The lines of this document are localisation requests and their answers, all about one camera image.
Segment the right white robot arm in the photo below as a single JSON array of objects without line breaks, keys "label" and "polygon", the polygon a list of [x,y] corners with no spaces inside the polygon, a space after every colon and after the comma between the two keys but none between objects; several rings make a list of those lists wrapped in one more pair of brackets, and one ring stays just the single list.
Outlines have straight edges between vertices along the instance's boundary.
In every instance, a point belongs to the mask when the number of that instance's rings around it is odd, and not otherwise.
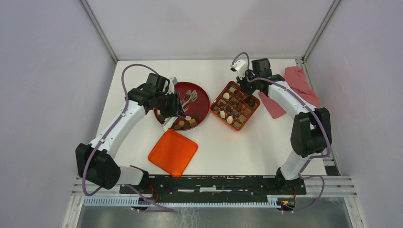
[{"label": "right white robot arm", "polygon": [[274,181],[276,191],[286,194],[293,189],[293,180],[301,178],[311,160],[331,153],[330,113],[326,108],[309,104],[292,90],[283,76],[272,74],[266,58],[253,61],[235,59],[230,69],[237,73],[236,80],[243,92],[262,92],[293,120],[290,137],[292,152]]}]

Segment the orange compartment chocolate box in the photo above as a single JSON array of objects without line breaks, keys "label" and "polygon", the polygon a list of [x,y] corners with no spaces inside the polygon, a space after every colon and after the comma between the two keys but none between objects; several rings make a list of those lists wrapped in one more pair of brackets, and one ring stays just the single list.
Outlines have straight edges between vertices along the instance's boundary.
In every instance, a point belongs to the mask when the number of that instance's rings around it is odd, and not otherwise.
[{"label": "orange compartment chocolate box", "polygon": [[[231,86],[236,89],[234,93],[229,92]],[[224,93],[230,94],[229,100],[222,97]],[[244,128],[259,106],[260,100],[257,97],[245,94],[241,91],[239,84],[230,81],[210,105],[210,112],[225,125],[238,132]],[[220,117],[220,110],[225,111],[225,119]],[[226,121],[229,115],[233,117],[232,124],[228,124]]]}]

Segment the white rounded chocolate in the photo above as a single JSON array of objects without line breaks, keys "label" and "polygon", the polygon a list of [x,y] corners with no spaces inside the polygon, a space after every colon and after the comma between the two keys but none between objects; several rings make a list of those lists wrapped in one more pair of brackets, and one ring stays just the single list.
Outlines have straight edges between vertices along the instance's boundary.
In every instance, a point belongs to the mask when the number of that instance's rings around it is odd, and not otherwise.
[{"label": "white rounded chocolate", "polygon": [[229,100],[230,99],[230,94],[229,93],[224,93],[222,96],[224,99]]}]

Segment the metal serving tongs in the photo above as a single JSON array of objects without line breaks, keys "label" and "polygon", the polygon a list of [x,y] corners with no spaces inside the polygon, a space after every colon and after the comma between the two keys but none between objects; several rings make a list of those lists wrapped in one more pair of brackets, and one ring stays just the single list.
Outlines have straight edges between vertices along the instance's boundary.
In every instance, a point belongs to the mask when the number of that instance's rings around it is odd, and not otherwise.
[{"label": "metal serving tongs", "polygon": [[[188,90],[185,93],[185,96],[183,98],[183,100],[181,101],[181,105],[182,105],[182,109],[184,112],[186,112],[189,109],[189,103],[195,101],[197,99],[197,93],[195,90],[191,91]],[[165,121],[162,123],[162,129],[164,132],[168,131],[172,125],[174,124],[174,122],[178,119],[178,117],[168,117],[165,119]]]}]

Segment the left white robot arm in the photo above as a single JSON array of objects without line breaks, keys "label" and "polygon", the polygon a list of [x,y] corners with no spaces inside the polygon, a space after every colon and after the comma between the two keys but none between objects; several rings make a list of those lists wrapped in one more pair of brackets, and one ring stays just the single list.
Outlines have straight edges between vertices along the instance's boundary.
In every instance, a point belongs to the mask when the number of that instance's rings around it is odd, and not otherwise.
[{"label": "left white robot arm", "polygon": [[146,171],[133,166],[119,166],[114,158],[128,134],[150,111],[158,110],[165,121],[166,132],[185,113],[180,93],[175,90],[177,79],[150,73],[147,81],[130,91],[124,89],[125,102],[111,123],[89,144],[80,143],[76,150],[78,175],[104,189],[130,184],[137,193],[149,189]]}]

